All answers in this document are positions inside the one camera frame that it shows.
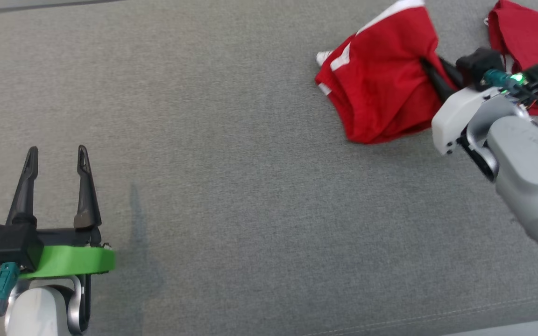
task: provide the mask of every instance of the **green plastic part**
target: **green plastic part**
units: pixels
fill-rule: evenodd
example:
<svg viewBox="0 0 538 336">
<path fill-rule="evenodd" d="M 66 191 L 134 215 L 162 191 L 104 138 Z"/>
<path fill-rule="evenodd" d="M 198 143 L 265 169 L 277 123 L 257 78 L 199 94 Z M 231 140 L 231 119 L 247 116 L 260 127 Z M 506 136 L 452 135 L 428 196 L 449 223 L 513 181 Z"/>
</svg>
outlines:
<svg viewBox="0 0 538 336">
<path fill-rule="evenodd" d="M 36 272 L 21 279 L 100 274 L 115 268 L 115 253 L 102 247 L 45 246 Z"/>
</svg>

